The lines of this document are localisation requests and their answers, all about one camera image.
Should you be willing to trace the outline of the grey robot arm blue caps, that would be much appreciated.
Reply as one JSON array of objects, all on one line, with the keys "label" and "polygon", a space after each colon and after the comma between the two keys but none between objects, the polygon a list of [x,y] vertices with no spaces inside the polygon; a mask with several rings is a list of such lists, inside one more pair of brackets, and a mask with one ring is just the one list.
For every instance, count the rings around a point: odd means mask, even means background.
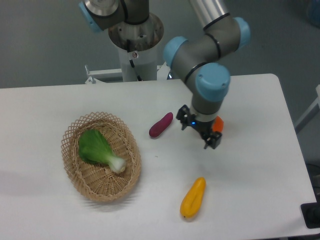
[{"label": "grey robot arm blue caps", "polygon": [[[192,0],[204,35],[194,42],[172,38],[164,47],[166,65],[192,92],[191,105],[176,115],[183,128],[191,127],[215,149],[222,133],[214,130],[230,85],[230,73],[219,59],[247,45],[248,23],[231,17],[222,0]],[[94,32],[108,31],[119,53],[124,82],[157,79],[156,50],[164,35],[162,21],[150,12],[147,0],[83,0],[79,8]]]}]

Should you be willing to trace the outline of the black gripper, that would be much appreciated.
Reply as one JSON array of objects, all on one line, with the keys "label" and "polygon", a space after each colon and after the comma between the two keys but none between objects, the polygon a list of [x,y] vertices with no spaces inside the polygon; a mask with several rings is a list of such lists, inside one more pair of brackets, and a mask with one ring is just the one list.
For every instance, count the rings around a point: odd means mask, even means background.
[{"label": "black gripper", "polygon": [[180,121],[181,130],[187,127],[194,128],[205,142],[204,149],[216,149],[221,143],[223,134],[219,131],[213,131],[213,125],[216,122],[218,114],[203,114],[199,111],[183,105],[177,112],[176,119]]}]

